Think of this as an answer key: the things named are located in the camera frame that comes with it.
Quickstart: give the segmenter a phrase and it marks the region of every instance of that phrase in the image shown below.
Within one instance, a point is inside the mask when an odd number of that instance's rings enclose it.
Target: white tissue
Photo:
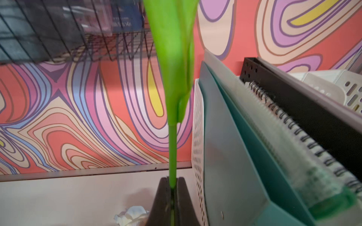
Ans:
[[[114,220],[119,226],[143,226],[146,224],[149,211],[142,206],[133,206],[125,212],[114,216]]]

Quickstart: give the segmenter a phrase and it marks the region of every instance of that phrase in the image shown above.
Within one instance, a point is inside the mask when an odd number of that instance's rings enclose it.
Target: psychedelic wall pattern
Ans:
[[[204,49],[235,74],[244,57],[282,70],[345,68],[362,46],[362,0],[200,0],[195,77]],[[0,67],[0,174],[168,162],[157,58]],[[190,161],[193,92],[178,127]]]

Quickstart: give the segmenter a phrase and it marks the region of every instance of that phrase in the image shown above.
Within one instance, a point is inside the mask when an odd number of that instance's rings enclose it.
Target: desk surface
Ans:
[[[0,219],[6,226],[115,226],[126,208],[151,210],[159,179],[168,171],[149,171],[0,183]],[[185,178],[195,205],[192,169]]]

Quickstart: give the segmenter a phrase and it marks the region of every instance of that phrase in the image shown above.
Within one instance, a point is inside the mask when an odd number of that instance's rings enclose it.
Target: white plastic basket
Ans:
[[[191,148],[191,163],[194,171],[195,186],[198,196],[199,209],[197,214],[198,220],[202,226],[209,226],[207,221],[205,196],[204,196],[204,102],[199,80],[195,80],[195,95],[194,95],[194,116],[192,126],[192,148]]]
[[[362,75],[347,70],[289,74],[362,115]]]

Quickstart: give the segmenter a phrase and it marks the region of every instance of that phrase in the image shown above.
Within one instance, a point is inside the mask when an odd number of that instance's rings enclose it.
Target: wire shelf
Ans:
[[[97,31],[86,32],[79,22],[78,2],[91,13]],[[125,28],[121,0],[1,0],[0,2],[0,64],[38,63],[52,61],[100,61],[134,59],[156,55],[156,50],[141,2],[141,27]],[[117,32],[104,27],[101,7],[110,7]]]

